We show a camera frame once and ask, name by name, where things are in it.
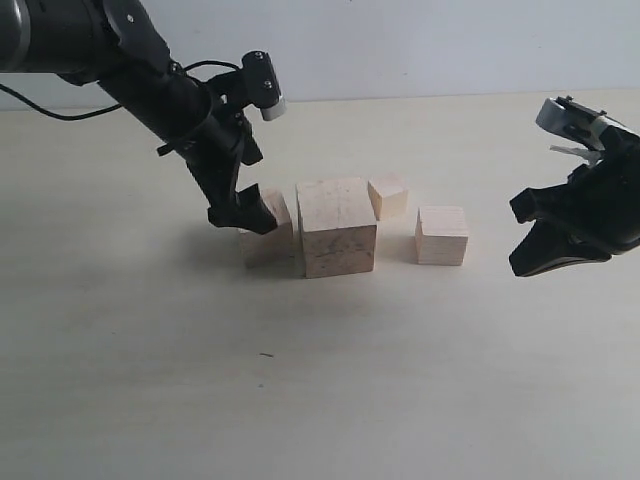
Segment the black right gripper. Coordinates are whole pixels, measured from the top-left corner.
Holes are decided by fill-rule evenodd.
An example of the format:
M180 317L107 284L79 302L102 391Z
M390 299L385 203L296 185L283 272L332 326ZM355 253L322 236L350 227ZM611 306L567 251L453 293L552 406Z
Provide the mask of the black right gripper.
M605 128L602 159L558 185L527 187L510 200L520 224L533 224L509 255L517 277L603 263L639 246L639 136Z

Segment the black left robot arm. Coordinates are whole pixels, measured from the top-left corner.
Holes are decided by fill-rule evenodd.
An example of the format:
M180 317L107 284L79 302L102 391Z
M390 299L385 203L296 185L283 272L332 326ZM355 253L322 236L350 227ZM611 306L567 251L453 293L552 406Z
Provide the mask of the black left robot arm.
M254 106L271 121L285 112L285 99L267 52L224 66L207 81L191 76L139 1L1 4L2 72L97 84L162 140L159 155L185 160L212 225L266 234L277 221L259 187L236 189L240 167L263 158L244 110Z

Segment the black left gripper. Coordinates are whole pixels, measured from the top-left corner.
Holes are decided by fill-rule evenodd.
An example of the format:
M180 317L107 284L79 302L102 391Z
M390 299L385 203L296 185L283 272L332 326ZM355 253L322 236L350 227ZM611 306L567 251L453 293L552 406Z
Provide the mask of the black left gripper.
M224 80L195 80L204 101L204 116L189 138L187 166L209 202L209 220L217 227L238 227L268 234L278 226L258 184L236 190L243 162L255 163L262 154L244 114L249 105L234 74Z

